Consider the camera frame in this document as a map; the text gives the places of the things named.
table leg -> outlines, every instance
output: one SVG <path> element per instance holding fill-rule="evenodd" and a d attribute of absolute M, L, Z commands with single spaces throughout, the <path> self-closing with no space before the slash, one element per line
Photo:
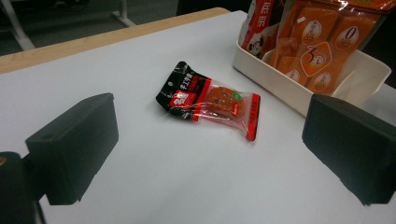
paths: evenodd
<path fill-rule="evenodd" d="M 11 5 L 11 2 L 9 0 L 0 0 L 0 1 L 14 28 L 12 30 L 12 33 L 14 34 L 15 39 L 20 44 L 21 48 L 23 50 L 35 49 L 35 45 L 30 40 L 29 36 L 27 36 L 26 33 L 23 31 L 20 21 L 18 20 L 18 17 L 15 13 L 15 10 Z"/>
<path fill-rule="evenodd" d="M 126 26 L 135 26 L 135 24 L 128 19 L 126 0 L 120 0 L 120 11 L 113 12 L 113 16 Z"/>

red packaging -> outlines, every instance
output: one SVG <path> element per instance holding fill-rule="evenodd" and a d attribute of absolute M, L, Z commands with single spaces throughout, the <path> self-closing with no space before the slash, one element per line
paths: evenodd
<path fill-rule="evenodd" d="M 259 59 L 273 49 L 282 10 L 278 0 L 252 0 L 241 29 L 239 46 Z"/>
<path fill-rule="evenodd" d="M 248 141 L 256 139 L 260 95 L 236 91 L 179 62 L 156 97 L 171 115 L 198 121 L 210 119 L 234 127 Z"/>

transparent plastic packaging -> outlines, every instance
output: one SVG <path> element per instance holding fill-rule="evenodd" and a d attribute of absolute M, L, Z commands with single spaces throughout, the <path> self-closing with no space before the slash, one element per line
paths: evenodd
<path fill-rule="evenodd" d="M 349 56 L 367 43 L 394 0 L 288 0 L 270 64 L 312 92 L 331 94 Z"/>
<path fill-rule="evenodd" d="M 239 130 L 248 141 L 256 139 L 260 95 L 237 91 L 193 71 L 179 62 L 156 97 L 171 115 L 198 121 L 209 119 Z"/>

white table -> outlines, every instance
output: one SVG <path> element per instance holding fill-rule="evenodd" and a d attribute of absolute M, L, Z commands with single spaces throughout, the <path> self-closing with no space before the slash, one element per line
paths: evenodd
<path fill-rule="evenodd" d="M 120 141 L 81 202 L 50 206 L 56 223 L 395 223 L 396 197 L 363 206 L 304 145 L 304 118 L 238 73 L 233 12 L 0 76 L 0 148 L 24 140 L 80 100 L 115 96 Z M 258 135 L 207 120 L 175 119 L 155 96 L 179 61 L 262 97 Z M 364 108 L 396 123 L 396 90 Z"/>

white plastic container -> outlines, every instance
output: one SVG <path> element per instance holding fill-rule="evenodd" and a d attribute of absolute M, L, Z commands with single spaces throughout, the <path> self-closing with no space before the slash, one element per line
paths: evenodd
<path fill-rule="evenodd" d="M 238 44 L 236 46 L 233 66 L 306 116 L 313 92 L 265 63 L 271 52 L 264 56 L 263 62 L 241 49 Z M 356 50 L 344 64 L 337 88 L 331 96 L 359 106 L 379 90 L 390 72 L 384 63 Z"/>

